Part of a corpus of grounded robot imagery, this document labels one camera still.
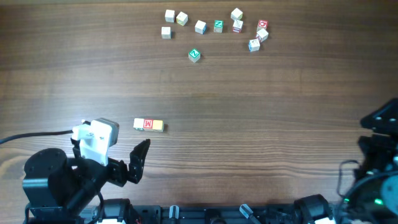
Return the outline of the red M wooden block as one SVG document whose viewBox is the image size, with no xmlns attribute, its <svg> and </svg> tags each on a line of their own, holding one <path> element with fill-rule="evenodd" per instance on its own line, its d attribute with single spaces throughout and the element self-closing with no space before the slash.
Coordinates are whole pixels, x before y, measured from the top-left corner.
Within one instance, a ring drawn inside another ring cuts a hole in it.
<svg viewBox="0 0 398 224">
<path fill-rule="evenodd" d="M 144 130 L 152 130 L 154 125 L 154 120 L 153 119 L 144 119 L 143 122 L 143 129 Z"/>
</svg>

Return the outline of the teal picture wooden block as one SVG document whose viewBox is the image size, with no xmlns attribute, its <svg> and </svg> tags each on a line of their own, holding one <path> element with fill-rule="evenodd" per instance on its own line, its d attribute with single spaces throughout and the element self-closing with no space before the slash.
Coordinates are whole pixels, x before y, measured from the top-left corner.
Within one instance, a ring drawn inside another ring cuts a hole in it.
<svg viewBox="0 0 398 224">
<path fill-rule="evenodd" d="M 144 130 L 144 119 L 143 118 L 135 118 L 133 128 L 139 131 Z"/>
</svg>

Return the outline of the yellow K wooden block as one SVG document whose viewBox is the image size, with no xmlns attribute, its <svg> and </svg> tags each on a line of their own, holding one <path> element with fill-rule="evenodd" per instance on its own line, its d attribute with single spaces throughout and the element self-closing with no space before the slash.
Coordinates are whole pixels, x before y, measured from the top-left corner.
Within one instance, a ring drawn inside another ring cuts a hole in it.
<svg viewBox="0 0 398 224">
<path fill-rule="evenodd" d="M 164 131 L 164 122 L 162 120 L 154 119 L 152 123 L 152 130 L 157 132 Z"/>
</svg>

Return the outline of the green Z wooden block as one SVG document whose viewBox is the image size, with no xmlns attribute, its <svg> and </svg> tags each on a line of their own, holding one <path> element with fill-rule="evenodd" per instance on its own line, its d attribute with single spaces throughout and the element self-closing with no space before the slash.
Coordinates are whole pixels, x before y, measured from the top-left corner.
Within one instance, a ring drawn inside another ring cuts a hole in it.
<svg viewBox="0 0 398 224">
<path fill-rule="evenodd" d="M 196 63 L 201 57 L 201 52 L 197 49 L 191 49 L 188 53 L 188 58 L 193 62 Z"/>
</svg>

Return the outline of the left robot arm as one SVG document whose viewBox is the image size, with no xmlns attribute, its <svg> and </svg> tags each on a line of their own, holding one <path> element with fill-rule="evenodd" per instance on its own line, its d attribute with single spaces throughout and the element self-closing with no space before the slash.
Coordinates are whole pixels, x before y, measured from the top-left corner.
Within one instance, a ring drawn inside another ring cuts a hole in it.
<svg viewBox="0 0 398 224">
<path fill-rule="evenodd" d="M 24 166 L 22 188 L 29 203 L 25 223 L 141 223 L 141 216 L 128 199 L 104 200 L 101 188 L 107 182 L 123 187 L 142 179 L 150 139 L 130 152 L 130 163 L 109 159 L 102 165 L 83 157 L 79 141 L 73 140 L 73 157 L 59 148 L 43 149 Z"/>
</svg>

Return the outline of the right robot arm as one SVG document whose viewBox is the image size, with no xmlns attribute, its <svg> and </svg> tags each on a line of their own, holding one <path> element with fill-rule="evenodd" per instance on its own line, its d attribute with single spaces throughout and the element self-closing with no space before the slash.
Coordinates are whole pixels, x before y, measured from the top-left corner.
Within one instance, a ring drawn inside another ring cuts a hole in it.
<svg viewBox="0 0 398 224">
<path fill-rule="evenodd" d="M 332 207 L 321 195 L 296 200 L 294 223 L 397 223 L 397 99 L 361 119 L 372 136 L 358 145 L 364 161 L 354 169 L 354 182 Z"/>
</svg>

